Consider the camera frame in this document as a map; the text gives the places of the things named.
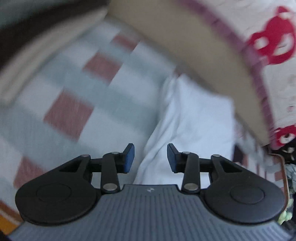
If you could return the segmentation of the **white long-sleeve shirt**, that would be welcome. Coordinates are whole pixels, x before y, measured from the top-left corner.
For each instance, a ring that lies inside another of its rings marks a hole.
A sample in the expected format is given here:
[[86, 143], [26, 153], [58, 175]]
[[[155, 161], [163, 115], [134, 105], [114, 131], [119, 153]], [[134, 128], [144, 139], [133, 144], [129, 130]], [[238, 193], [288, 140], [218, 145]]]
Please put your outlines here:
[[158, 114], [134, 184], [181, 186], [184, 175], [173, 173], [167, 159], [169, 143], [200, 158], [233, 158], [235, 108], [230, 97], [206, 90], [185, 74], [174, 74], [165, 80]]

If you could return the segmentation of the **pile of dark clothes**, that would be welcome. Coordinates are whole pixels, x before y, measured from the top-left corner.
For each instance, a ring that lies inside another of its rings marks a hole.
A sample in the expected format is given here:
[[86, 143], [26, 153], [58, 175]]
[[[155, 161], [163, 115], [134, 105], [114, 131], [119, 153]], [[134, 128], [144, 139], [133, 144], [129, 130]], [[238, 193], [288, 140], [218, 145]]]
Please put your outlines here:
[[285, 171], [290, 193], [295, 194], [295, 142], [290, 142], [278, 150], [284, 158]]

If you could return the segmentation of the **checkered floor rug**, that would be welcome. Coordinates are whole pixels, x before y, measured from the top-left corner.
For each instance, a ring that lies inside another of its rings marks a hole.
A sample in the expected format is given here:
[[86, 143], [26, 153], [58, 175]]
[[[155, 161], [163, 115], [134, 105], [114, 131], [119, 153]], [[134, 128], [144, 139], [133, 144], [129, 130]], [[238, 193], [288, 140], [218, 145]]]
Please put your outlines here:
[[[133, 183], [144, 148], [159, 122], [165, 80], [176, 63], [134, 31], [105, 20], [49, 58], [15, 102], [1, 108], [1, 230], [22, 219], [16, 191], [26, 182], [81, 154], [101, 157], [135, 146]], [[269, 156], [235, 121], [235, 162], [283, 191], [281, 158]]]

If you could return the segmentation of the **light green garment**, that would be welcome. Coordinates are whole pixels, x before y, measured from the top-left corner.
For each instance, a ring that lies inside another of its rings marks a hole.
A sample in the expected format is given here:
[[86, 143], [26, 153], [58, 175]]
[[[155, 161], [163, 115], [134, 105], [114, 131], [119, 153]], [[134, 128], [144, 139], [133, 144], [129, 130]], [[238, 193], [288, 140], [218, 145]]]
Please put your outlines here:
[[290, 221], [293, 216], [293, 199], [289, 199], [287, 208], [281, 213], [278, 218], [278, 224], [282, 225], [285, 221]]

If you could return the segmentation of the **cream folded garment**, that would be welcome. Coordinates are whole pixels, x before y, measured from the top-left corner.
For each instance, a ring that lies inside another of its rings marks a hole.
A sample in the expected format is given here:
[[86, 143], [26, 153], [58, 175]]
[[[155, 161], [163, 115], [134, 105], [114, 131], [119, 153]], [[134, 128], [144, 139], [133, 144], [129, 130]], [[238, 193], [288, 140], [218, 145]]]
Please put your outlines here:
[[100, 23], [107, 8], [99, 8], [69, 20], [62, 20], [25, 44], [1, 70], [1, 105], [9, 105], [55, 52]]

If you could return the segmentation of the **dark brown folded garment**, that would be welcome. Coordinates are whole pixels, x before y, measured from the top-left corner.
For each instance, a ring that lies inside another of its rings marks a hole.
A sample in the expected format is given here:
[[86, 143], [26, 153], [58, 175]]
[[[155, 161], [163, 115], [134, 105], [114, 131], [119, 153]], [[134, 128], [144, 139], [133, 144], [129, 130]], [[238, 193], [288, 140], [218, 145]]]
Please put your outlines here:
[[20, 52], [22, 47], [49, 28], [108, 5], [109, 1], [69, 1], [38, 10], [23, 20], [1, 27], [1, 68]]

